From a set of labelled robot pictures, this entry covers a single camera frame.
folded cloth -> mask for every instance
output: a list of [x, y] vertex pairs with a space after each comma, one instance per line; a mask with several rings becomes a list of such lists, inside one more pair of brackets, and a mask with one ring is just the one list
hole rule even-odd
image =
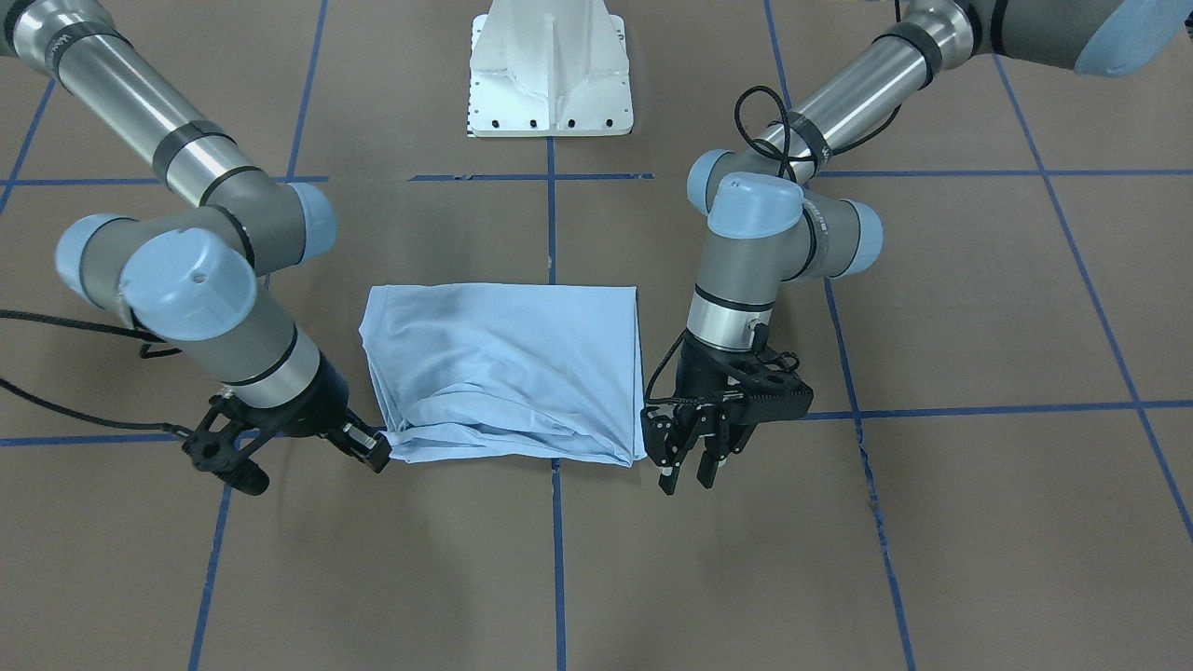
[[394, 458], [645, 456], [632, 287], [375, 287], [360, 337]]

brown floor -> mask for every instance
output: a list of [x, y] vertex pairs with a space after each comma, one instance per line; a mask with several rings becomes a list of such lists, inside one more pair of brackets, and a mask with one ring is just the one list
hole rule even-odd
[[[551, 259], [638, 287], [654, 368], [703, 244], [687, 168], [780, 85], [768, 19], [797, 100], [890, 23], [772, 4], [610, 0], [633, 134], [554, 143], [464, 136], [486, 1], [105, 5], [260, 165], [326, 180], [340, 240], [272, 290], [376, 421], [375, 284], [546, 283]], [[0, 78], [0, 308], [105, 319], [58, 281], [61, 232], [180, 203], [61, 87]], [[1183, 36], [1121, 80], [981, 56], [837, 159], [816, 189], [873, 205], [886, 247], [784, 289], [772, 339], [812, 415], [711, 491], [521, 457], [375, 476], [279, 441], [271, 490], [228, 497], [167, 438], [0, 396], [0, 669], [1193, 669], [1191, 84]], [[525, 178], [412, 180], [495, 174]], [[191, 424], [217, 388], [103, 337], [0, 334], [0, 375], [97, 414]]]

black tape band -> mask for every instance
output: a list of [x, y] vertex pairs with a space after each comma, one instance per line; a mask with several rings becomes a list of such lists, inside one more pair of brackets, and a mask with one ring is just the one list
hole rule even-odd
[[204, 137], [210, 137], [217, 135], [220, 137], [227, 137], [231, 140], [233, 144], [236, 143], [230, 135], [223, 131], [218, 125], [206, 121], [192, 121], [186, 125], [180, 125], [172, 130], [169, 135], [162, 137], [161, 142], [157, 143], [157, 148], [153, 153], [153, 173], [157, 176], [157, 179], [162, 184], [166, 184], [166, 171], [169, 170], [169, 164], [174, 162], [174, 156], [196, 140], [202, 140]]
[[816, 241], [816, 224], [812, 223], [812, 217], [809, 216], [808, 210], [804, 210], [803, 220], [808, 223], [808, 260], [804, 261], [803, 267], [796, 271], [795, 275], [784, 279], [784, 282], [791, 282], [792, 279], [799, 277], [808, 270], [808, 266], [812, 265], [812, 259], [816, 258], [816, 247], [820, 244]]
[[814, 172], [820, 172], [833, 160], [833, 148], [828, 146], [824, 134], [812, 123], [812, 119], [795, 110], [787, 112], [787, 119], [791, 122], [792, 133], [798, 135], [804, 144], [808, 144], [812, 155]]
[[977, 10], [973, 8], [973, 2], [965, 2], [965, 18], [970, 21], [970, 32], [973, 33], [973, 48], [970, 49], [970, 59], [977, 56], [978, 50], [982, 49], [982, 41], [985, 36], [982, 32], [982, 17], [978, 16]]
[[224, 218], [227, 218], [228, 222], [231, 223], [233, 229], [236, 230], [236, 235], [240, 236], [240, 246], [243, 247], [245, 250], [245, 260], [248, 261], [248, 265], [253, 266], [253, 269], [255, 270], [256, 253], [253, 252], [253, 241], [248, 239], [248, 232], [245, 230], [245, 224], [241, 223], [239, 218], [236, 218], [236, 215], [231, 214], [231, 211], [229, 211], [228, 208], [224, 208], [223, 205], [208, 205], [208, 207], [224, 215]]
[[273, 362], [273, 364], [270, 365], [270, 368], [266, 368], [265, 370], [258, 373], [256, 375], [249, 377], [248, 380], [241, 380], [240, 382], [224, 382], [224, 384], [228, 384], [229, 387], [245, 387], [247, 384], [254, 384], [256, 382], [260, 382], [261, 380], [265, 380], [266, 377], [277, 373], [279, 368], [282, 368], [283, 365], [285, 365], [288, 361], [290, 361], [290, 355], [295, 353], [295, 347], [297, 346], [298, 346], [298, 327], [295, 326], [295, 334], [290, 338], [290, 346], [286, 347], [286, 351], [280, 357], [278, 357], [278, 361]]
[[1007, 0], [999, 0], [994, 4], [994, 14], [990, 17], [990, 49], [995, 54], [1007, 55], [1002, 45], [1002, 19], [1007, 16]]
[[51, 37], [45, 44], [45, 67], [50, 70], [54, 79], [62, 81], [62, 78], [58, 76], [58, 63], [62, 62], [62, 55], [67, 53], [67, 49], [85, 37], [94, 37], [97, 35], [115, 37], [131, 47], [131, 43], [129, 43], [123, 35], [116, 32], [116, 29], [110, 25], [95, 21], [70, 24], [55, 32], [54, 37]]
[[712, 294], [705, 291], [704, 289], [700, 288], [699, 284], [696, 285], [696, 295], [699, 296], [699, 297], [701, 297], [701, 298], [704, 298], [705, 301], [709, 301], [710, 303], [712, 303], [715, 306], [721, 306], [723, 308], [729, 308], [731, 310], [737, 310], [737, 312], [766, 312], [766, 310], [768, 310], [768, 309], [771, 309], [771, 308], [774, 307], [774, 302], [773, 301], [769, 302], [769, 303], [761, 303], [761, 304], [738, 303], [737, 301], [727, 301], [724, 298], [721, 298], [718, 296], [713, 296]]
[[229, 179], [231, 179], [233, 177], [236, 177], [237, 174], [240, 174], [242, 172], [249, 172], [249, 171], [254, 171], [254, 170], [256, 172], [265, 172], [264, 170], [261, 170], [261, 168], [259, 168], [256, 166], [240, 166], [240, 167], [236, 167], [236, 168], [231, 168], [230, 171], [228, 171], [228, 172], [221, 174], [220, 177], [215, 178], [214, 180], [211, 180], [211, 184], [208, 185], [208, 190], [203, 192], [203, 197], [199, 198], [199, 204], [200, 205], [208, 204], [208, 198], [210, 198], [211, 193], [214, 193], [216, 189], [220, 189], [220, 185], [223, 184], [224, 181], [228, 181]]
[[17, 31], [17, 21], [20, 16], [25, 13], [25, 10], [33, 4], [33, 0], [19, 0], [14, 2], [12, 7], [8, 7], [8, 13], [4, 18], [4, 41], [8, 44], [8, 49], [12, 53], [17, 53], [17, 45], [13, 43], [13, 33]]
[[898, 37], [911, 47], [915, 47], [915, 50], [923, 56], [923, 62], [928, 67], [928, 75], [923, 79], [923, 86], [920, 88], [932, 84], [933, 78], [935, 78], [940, 69], [945, 66], [945, 57], [940, 53], [940, 45], [937, 44], [937, 41], [933, 39], [931, 35], [928, 35], [928, 31], [913, 23], [902, 21], [895, 24], [886, 29], [886, 32], [879, 35], [878, 39], [884, 37]]

black cable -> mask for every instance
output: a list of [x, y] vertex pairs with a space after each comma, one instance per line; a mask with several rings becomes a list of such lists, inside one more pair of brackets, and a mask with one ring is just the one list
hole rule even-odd
[[[106, 333], [109, 336], [120, 336], [123, 338], [132, 338], [136, 340], [142, 340], [144, 344], [141, 346], [140, 357], [143, 359], [167, 357], [177, 355], [180, 351], [178, 349], [156, 350], [156, 351], [152, 350], [153, 345], [165, 343], [165, 340], [154, 336], [153, 333], [149, 333], [148, 331], [120, 328], [117, 326], [109, 326], [106, 324], [80, 321], [76, 319], [66, 319], [61, 316], [51, 316], [47, 314], [38, 314], [24, 310], [0, 310], [0, 319], [31, 321], [33, 324], [45, 324], [49, 326], [61, 326], [63, 328], [76, 328], [80, 331], [91, 331], [94, 333]], [[95, 417], [93, 414], [79, 412], [76, 410], [70, 410], [66, 406], [60, 406], [58, 404], [48, 401], [41, 396], [31, 394], [2, 377], [0, 377], [0, 388], [38, 407], [56, 412], [58, 414], [64, 414], [72, 419], [79, 419], [91, 424], [98, 424], [99, 426], [107, 426], [110, 429], [125, 429], [129, 431], [163, 431], [166, 433], [171, 433], [179, 438], [186, 438], [186, 436], [191, 433], [190, 429], [186, 429], [185, 426], [179, 426], [178, 424], [169, 424], [165, 421], [152, 423], [152, 424], [138, 423], [138, 421], [117, 421], [113, 419], [104, 419], [101, 417]]]
[[[742, 103], [755, 93], [766, 93], [772, 100], [774, 100], [774, 105], [779, 107], [779, 123], [783, 124], [783, 150], [779, 150], [778, 147], [771, 144], [766, 140], [750, 137], [749, 133], [746, 130], [746, 124], [742, 123]], [[779, 161], [779, 172], [775, 177], [784, 177], [784, 172], [786, 172], [787, 178], [795, 181], [796, 171], [791, 167], [791, 161], [808, 162], [816, 160], [811, 156], [801, 159], [791, 155], [791, 117], [787, 112], [787, 105], [784, 104], [783, 98], [780, 98], [779, 94], [769, 86], [752, 86], [737, 97], [737, 101], [734, 103], [734, 124], [737, 125], [737, 134], [742, 136], [742, 140], [746, 141], [746, 144], [748, 144], [750, 149], [754, 149], [772, 161]]]
[[[902, 6], [900, 4], [900, 0], [895, 0], [895, 23], [900, 23], [902, 20], [903, 20], [903, 8], [902, 8]], [[769, 96], [771, 99], [774, 100], [774, 104], [779, 107], [779, 123], [783, 124], [783, 150], [781, 152], [774, 144], [771, 144], [769, 142], [767, 142], [765, 140], [756, 140], [754, 137], [750, 137], [749, 134], [746, 131], [746, 127], [742, 124], [742, 119], [741, 119], [742, 103], [744, 103], [746, 99], [749, 98], [750, 96], [753, 96], [754, 93], [759, 93], [759, 92], [762, 92], [762, 93], [766, 93], [767, 96]], [[845, 147], [841, 147], [840, 149], [833, 149], [833, 155], [834, 156], [839, 156], [841, 154], [845, 154], [846, 152], [857, 149], [858, 147], [861, 147], [866, 142], [870, 142], [871, 140], [873, 140], [874, 137], [877, 137], [879, 133], [886, 130], [888, 128], [890, 128], [890, 125], [892, 123], [895, 123], [895, 117], [898, 116], [898, 111], [901, 109], [903, 109], [903, 105], [896, 105], [895, 109], [891, 110], [890, 116], [886, 117], [886, 121], [884, 121], [878, 128], [876, 128], [874, 130], [872, 130], [871, 133], [869, 133], [861, 140], [857, 140], [854, 142], [849, 142], [848, 144], [846, 144]], [[815, 161], [815, 159], [812, 156], [796, 158], [796, 156], [790, 155], [790, 153], [791, 153], [791, 122], [790, 122], [790, 119], [791, 119], [791, 117], [790, 117], [790, 112], [787, 110], [786, 104], [784, 104], [784, 101], [779, 97], [779, 94], [775, 93], [774, 90], [771, 88], [771, 87], [768, 87], [768, 86], [754, 86], [754, 87], [747, 90], [744, 93], [742, 93], [737, 98], [737, 103], [734, 104], [734, 123], [737, 125], [737, 133], [742, 136], [743, 140], [746, 140], [746, 143], [750, 147], [750, 149], [754, 149], [755, 152], [758, 152], [759, 154], [761, 154], [762, 156], [765, 156], [767, 159], [771, 159], [772, 161], [779, 161], [780, 162], [778, 177], [784, 177], [784, 173], [786, 173], [786, 177], [789, 179], [791, 179], [792, 181], [795, 181], [796, 180], [796, 171], [795, 171], [795, 168], [791, 167], [791, 162], [792, 161], [809, 162], [809, 161]]]
[[849, 143], [848, 143], [848, 144], [846, 144], [845, 147], [841, 147], [840, 149], [836, 149], [836, 150], [834, 150], [834, 152], [833, 152], [833, 154], [834, 154], [834, 155], [841, 155], [841, 154], [843, 154], [843, 153], [848, 152], [849, 149], [857, 149], [858, 147], [861, 147], [861, 146], [863, 146], [863, 144], [865, 144], [866, 142], [870, 142], [870, 141], [871, 141], [871, 140], [873, 140], [873, 138], [874, 138], [874, 137], [876, 137], [876, 136], [877, 136], [877, 135], [878, 135], [879, 133], [882, 133], [882, 131], [886, 130], [886, 128], [888, 128], [888, 127], [889, 127], [890, 124], [895, 123], [895, 117], [897, 117], [897, 116], [898, 116], [898, 111], [900, 111], [900, 110], [902, 110], [902, 109], [903, 109], [903, 105], [896, 105], [896, 106], [895, 106], [895, 109], [894, 109], [894, 110], [891, 110], [891, 116], [886, 117], [886, 121], [884, 121], [882, 125], [879, 125], [879, 127], [878, 127], [878, 128], [876, 128], [876, 129], [874, 129], [874, 130], [873, 130], [872, 133], [870, 133], [870, 135], [866, 135], [865, 137], [863, 137], [861, 140], [858, 140], [857, 142], [849, 142]]
[[136, 338], [137, 340], [143, 340], [146, 343], [165, 343], [165, 340], [153, 333], [149, 333], [148, 331], [120, 328], [118, 326], [109, 326], [106, 324], [95, 324], [94, 321], [80, 321], [78, 319], [66, 319], [62, 316], [51, 316], [33, 312], [0, 310], [0, 319], [16, 319], [20, 321], [32, 321], [35, 324], [62, 326], [64, 328], [78, 328], [80, 331], [94, 331], [95, 333], [107, 333], [109, 336]]
[[680, 399], [678, 396], [667, 396], [666, 399], [651, 399], [650, 398], [650, 394], [655, 389], [655, 382], [659, 380], [659, 375], [663, 371], [665, 368], [667, 368], [667, 362], [670, 361], [672, 356], [674, 356], [674, 353], [675, 353], [675, 350], [679, 349], [679, 346], [680, 346], [680, 344], [682, 341], [684, 341], [684, 334], [680, 333], [679, 338], [675, 338], [675, 341], [672, 343], [670, 349], [667, 350], [667, 353], [663, 356], [663, 361], [659, 362], [659, 367], [655, 368], [655, 373], [650, 376], [650, 382], [647, 383], [647, 393], [643, 394], [647, 398], [647, 404], [648, 405], [663, 405], [663, 404], [693, 405], [693, 404], [696, 404], [694, 399]]
[[82, 421], [98, 424], [100, 426], [107, 426], [110, 429], [126, 429], [129, 431], [162, 431], [177, 436], [179, 438], [186, 438], [187, 436], [191, 435], [190, 429], [185, 426], [179, 426], [178, 424], [168, 424], [168, 423], [142, 424], [137, 421], [116, 421], [113, 419], [104, 419], [101, 417], [95, 417], [93, 414], [87, 414], [85, 412], [70, 410], [68, 407], [60, 406], [58, 404], [55, 404], [52, 401], [48, 401], [41, 396], [30, 394], [29, 392], [13, 384], [12, 382], [8, 382], [4, 377], [0, 377], [0, 388], [5, 389], [6, 392], [11, 392], [12, 394], [16, 394], [20, 399], [24, 399], [38, 407], [43, 407], [45, 410], [54, 411], [60, 414], [64, 414], [72, 419], [80, 419]]

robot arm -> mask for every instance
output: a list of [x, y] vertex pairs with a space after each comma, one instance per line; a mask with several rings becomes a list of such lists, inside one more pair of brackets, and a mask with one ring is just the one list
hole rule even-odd
[[796, 373], [798, 359], [767, 344], [779, 285], [861, 272], [883, 244], [873, 210], [801, 189], [835, 149], [975, 54], [1121, 76], [1154, 59], [1191, 10], [1193, 0], [911, 0], [903, 20], [754, 141], [786, 147], [786, 155], [718, 149], [700, 156], [687, 193], [709, 216], [709, 235], [676, 341], [675, 394], [648, 399], [642, 413], [660, 487], [674, 493], [699, 438], [697, 478], [711, 487], [759, 423], [808, 412], [812, 390]]
[[[154, 221], [92, 215], [58, 244], [63, 281], [225, 384], [184, 450], [259, 494], [249, 456], [277, 435], [321, 436], [375, 472], [389, 444], [347, 407], [344, 378], [256, 277], [330, 248], [336, 221], [311, 185], [283, 186], [157, 74], [94, 0], [0, 0], [0, 55], [58, 80], [194, 209]], [[212, 429], [221, 417], [228, 423]], [[258, 436], [245, 448], [235, 441]]]

